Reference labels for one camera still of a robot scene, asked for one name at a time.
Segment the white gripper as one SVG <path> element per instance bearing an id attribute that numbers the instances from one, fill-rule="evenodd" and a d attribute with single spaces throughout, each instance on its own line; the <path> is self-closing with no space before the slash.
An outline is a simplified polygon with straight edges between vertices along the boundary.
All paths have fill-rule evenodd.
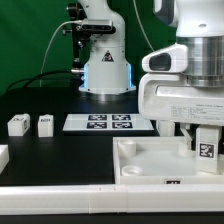
<path id="1" fill-rule="evenodd" d="M 138 109 L 148 120 L 181 123 L 191 150 L 195 133 L 190 124 L 224 126 L 224 88 L 193 87 L 182 75 L 146 74 L 139 83 Z"/>

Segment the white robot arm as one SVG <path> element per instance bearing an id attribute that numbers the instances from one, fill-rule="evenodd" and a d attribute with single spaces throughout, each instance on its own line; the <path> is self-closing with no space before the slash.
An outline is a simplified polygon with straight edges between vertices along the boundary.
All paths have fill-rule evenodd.
<path id="1" fill-rule="evenodd" d="M 80 0 L 93 34 L 79 90 L 104 99 L 138 91 L 140 114 L 151 120 L 196 124 L 196 147 L 218 145 L 224 128 L 224 0 L 154 0 L 160 21 L 176 28 L 176 43 L 142 59 L 145 75 L 131 83 L 124 22 L 106 0 Z"/>

